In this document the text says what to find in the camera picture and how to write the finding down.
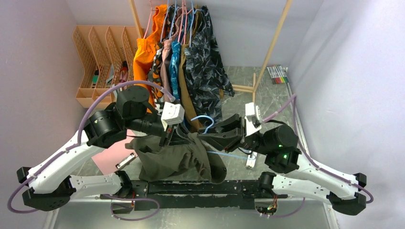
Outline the olive green shorts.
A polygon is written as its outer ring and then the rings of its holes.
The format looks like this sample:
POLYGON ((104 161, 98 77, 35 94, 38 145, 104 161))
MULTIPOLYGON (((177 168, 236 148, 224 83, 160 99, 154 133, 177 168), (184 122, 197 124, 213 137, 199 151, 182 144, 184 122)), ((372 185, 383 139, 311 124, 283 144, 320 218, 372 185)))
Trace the olive green shorts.
POLYGON ((188 144, 176 146, 159 146, 157 136, 142 136, 132 139, 125 148, 134 150, 141 161, 139 179, 153 182, 174 177, 196 169, 198 178, 213 184, 224 182, 227 168, 221 157, 212 154, 214 149, 197 137, 188 134, 188 144))

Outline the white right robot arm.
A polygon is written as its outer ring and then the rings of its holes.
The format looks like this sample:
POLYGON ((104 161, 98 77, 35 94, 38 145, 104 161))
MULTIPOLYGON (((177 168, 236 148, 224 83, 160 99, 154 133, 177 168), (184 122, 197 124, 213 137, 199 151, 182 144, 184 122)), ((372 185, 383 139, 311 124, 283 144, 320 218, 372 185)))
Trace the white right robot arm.
POLYGON ((356 216, 366 208, 366 175, 346 174, 316 162, 298 147, 298 136, 283 122, 277 122, 275 128, 265 133, 260 132, 261 127, 257 117, 235 114, 200 128, 198 137, 220 151, 242 148, 264 155, 268 171, 262 172, 257 181, 262 198, 311 198, 349 216, 356 216))

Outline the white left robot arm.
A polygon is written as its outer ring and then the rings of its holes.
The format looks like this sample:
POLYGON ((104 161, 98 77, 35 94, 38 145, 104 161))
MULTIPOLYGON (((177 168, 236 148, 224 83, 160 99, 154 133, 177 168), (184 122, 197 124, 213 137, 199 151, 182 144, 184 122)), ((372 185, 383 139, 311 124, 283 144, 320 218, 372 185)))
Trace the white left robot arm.
POLYGON ((72 172, 89 158, 126 139, 128 130, 157 136, 160 144, 167 145, 174 127, 184 120, 185 111, 167 90, 161 86, 157 89, 168 97, 162 113, 149 103, 146 88, 128 86, 118 92, 117 100, 106 109, 88 111, 78 131, 59 151, 35 167, 20 168, 18 180, 22 187, 27 187, 22 193, 24 205, 31 211, 51 211, 81 197, 132 196, 132 182, 124 171, 93 177, 73 176, 72 172))

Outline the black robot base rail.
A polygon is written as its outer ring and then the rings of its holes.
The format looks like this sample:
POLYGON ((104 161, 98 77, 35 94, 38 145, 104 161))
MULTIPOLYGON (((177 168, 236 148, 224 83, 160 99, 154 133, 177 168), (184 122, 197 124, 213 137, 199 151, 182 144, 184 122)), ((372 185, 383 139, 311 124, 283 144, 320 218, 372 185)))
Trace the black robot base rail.
POLYGON ((208 181, 132 180, 135 198, 150 198, 168 208, 239 208, 255 209, 255 203, 276 195, 258 180, 226 180, 221 184, 208 181))

